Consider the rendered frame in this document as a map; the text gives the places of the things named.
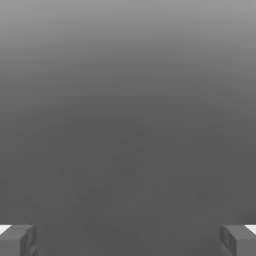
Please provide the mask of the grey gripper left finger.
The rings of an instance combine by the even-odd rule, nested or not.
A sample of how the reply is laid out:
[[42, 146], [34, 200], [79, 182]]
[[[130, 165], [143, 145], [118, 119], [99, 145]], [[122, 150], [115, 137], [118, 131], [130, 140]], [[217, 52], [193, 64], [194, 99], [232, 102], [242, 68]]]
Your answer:
[[37, 227], [0, 224], [0, 256], [38, 256]]

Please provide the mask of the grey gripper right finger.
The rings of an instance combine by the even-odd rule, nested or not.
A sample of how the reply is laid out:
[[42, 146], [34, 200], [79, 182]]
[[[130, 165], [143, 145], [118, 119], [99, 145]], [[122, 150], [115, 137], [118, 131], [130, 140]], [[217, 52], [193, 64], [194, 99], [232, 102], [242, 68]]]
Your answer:
[[256, 224], [221, 225], [218, 237], [223, 256], [256, 256]]

